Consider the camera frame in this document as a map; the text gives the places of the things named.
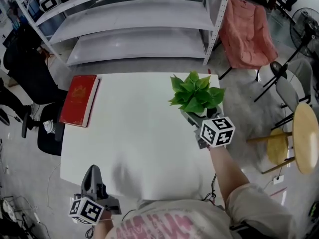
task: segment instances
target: pink chair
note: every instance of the pink chair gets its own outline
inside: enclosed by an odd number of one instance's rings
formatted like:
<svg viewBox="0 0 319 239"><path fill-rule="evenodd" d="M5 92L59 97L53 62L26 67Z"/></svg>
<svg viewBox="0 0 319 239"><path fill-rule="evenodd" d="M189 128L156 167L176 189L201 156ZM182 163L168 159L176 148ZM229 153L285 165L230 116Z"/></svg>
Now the pink chair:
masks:
<svg viewBox="0 0 319 239"><path fill-rule="evenodd" d="M230 63L230 68L219 79L233 68L259 70L278 57L261 5L229 0L219 37Z"/></svg>

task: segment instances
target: white chair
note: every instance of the white chair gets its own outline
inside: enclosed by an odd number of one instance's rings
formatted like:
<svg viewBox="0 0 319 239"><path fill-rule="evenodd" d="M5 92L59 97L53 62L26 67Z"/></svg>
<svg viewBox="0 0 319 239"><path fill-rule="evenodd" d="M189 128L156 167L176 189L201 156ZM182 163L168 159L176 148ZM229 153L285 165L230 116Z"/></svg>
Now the white chair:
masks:
<svg viewBox="0 0 319 239"><path fill-rule="evenodd" d="M284 77L280 77L276 82L276 91L285 103L285 105L281 106L281 108L288 107L290 110L293 111L293 113L277 122L273 129L278 128L293 120L294 112L299 102L306 100L306 103L309 104L311 101L313 71L308 60L300 58L288 63L287 67L287 69L292 72L301 83L305 97L299 99L293 85Z"/></svg>

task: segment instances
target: wooden stool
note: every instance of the wooden stool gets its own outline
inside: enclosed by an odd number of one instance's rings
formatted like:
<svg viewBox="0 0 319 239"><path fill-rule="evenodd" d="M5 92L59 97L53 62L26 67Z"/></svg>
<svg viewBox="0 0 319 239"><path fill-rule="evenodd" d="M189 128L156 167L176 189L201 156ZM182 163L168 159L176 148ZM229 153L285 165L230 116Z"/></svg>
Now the wooden stool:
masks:
<svg viewBox="0 0 319 239"><path fill-rule="evenodd" d="M268 141L267 156L269 158L269 161L277 166L265 172L262 172L262 174L275 171L295 160L295 157L291 157L287 159L288 136L291 136L291 135L293 135L292 132L285 133L280 128L276 128L271 131L270 136L247 140L247 142Z"/></svg>

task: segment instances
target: floor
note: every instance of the floor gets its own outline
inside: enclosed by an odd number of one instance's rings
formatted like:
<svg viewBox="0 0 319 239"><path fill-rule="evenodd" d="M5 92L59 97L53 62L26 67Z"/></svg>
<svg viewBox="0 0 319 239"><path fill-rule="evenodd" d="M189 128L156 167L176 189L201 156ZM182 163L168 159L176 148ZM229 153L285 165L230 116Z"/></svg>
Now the floor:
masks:
<svg viewBox="0 0 319 239"><path fill-rule="evenodd" d="M278 49L279 62L284 63L294 52L294 46L287 34L287 23L278 20L276 12L268 15L271 33ZM73 75L78 74L105 74L120 72L189 72L197 70L199 73L207 73L211 69L212 74L221 75L229 68L229 64L223 47L218 47L207 66L202 65L201 59L186 58L143 58L125 59L107 62L85 64L72 68L72 72L63 68L57 60L49 61L49 70L56 84L62 89L68 89ZM266 193L276 201L285 205L295 216L297 221L298 238L301 238L309 229L307 219L308 211L314 200L317 200L319 189L319 168L311 175L302 175L292 163L284 167L281 174L284 181L277 185L272 184L279 171L267 175L261 175L261 171L272 167L266 157L266 146L263 143L247 144L246 139L265 136L275 122L281 120L285 114L290 114L288 109L282 110L282 102L274 88L266 93L258 102L254 98L261 93L262 85L272 77L269 66L260 71L260 82L254 81L254 70L232 70L220 85L226 88L224 99L225 115L229 116L236 126L235 136L229 145L232 157L240 165L249 180L257 183ZM302 97L302 90L296 79L292 83L298 89ZM30 104L31 99L20 86L10 90L16 94L24 104ZM4 107L10 115L13 111ZM34 108L34 117L41 113L38 106ZM48 228L51 239L84 238L88 229L84 225L75 224L67 216L70 208L70 198L79 193L80 186L60 179L60 157L51 156L41 152L37 148L37 131L28 131L27 138L21 137L21 125L10 118L10 126L0 124L0 138L3 140L1 153L2 167L0 168L0 182L2 185L1 196L15 196L14 203L18 208L24 209L30 220L36 221L33 212ZM137 200L120 197L123 213L134 209ZM34 233L39 238L49 238L45 226L37 225Z"/></svg>

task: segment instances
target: gray floor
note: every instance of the gray floor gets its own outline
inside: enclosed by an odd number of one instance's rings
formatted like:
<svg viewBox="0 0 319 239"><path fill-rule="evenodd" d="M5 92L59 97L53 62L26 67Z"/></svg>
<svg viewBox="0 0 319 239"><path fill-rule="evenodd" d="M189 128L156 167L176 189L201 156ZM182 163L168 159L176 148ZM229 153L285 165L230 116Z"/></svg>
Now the gray floor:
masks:
<svg viewBox="0 0 319 239"><path fill-rule="evenodd" d="M280 55L278 61L285 62L294 51L293 44L289 43L287 35L283 35L285 31L280 30L281 28L276 25L276 21L270 23L270 28ZM212 54L207 66L202 65L201 59L145 58L91 63L74 67L70 73L55 60L50 66L50 72L59 87L68 89L71 77L75 74L189 72L191 70L207 73L209 68L212 73L221 75L228 67L223 47L220 46ZM296 165L291 164L290 167L283 168L281 174L285 176L284 181L278 185L272 185L269 182L278 175L279 171L267 175L260 174L260 171L272 167L266 157L266 146L264 143L247 144L246 139L268 135L270 128L284 117L285 112L280 109L281 100L274 89L271 89L257 103L253 102L254 98L262 91L262 83L255 82L255 77L254 70L234 69L220 82L221 87L226 88L223 103L225 115L229 116L236 126L236 133L229 146L229 151L251 182L265 188L269 195L287 188L286 193L283 191L273 198L280 203L283 202L295 216L300 238L309 228L307 214L311 204L317 199L319 170L316 168L313 174L302 175L297 170ZM266 82L271 77L272 73L269 67L261 69L262 82ZM10 90L24 104L31 103L30 98L20 86ZM14 115L10 109L4 109L9 114ZM8 174L4 174L0 169L1 195L25 197L30 202L32 210L22 197L15 199L15 204L19 208L25 209L29 218L34 221L33 212L36 212L40 220L46 224L52 239L84 238L87 227L73 223L72 219L67 216L70 197L79 192L80 186L60 179L60 157L45 154L37 148L36 130L29 131L27 138L23 139L21 138L21 124L11 118L10 122L10 126L0 124L0 138L3 140L2 167L9 167ZM121 197L120 201L124 213L136 206L135 199ZM119 222L120 218L117 217L115 222ZM44 226L37 225L34 232L40 238L48 237Z"/></svg>

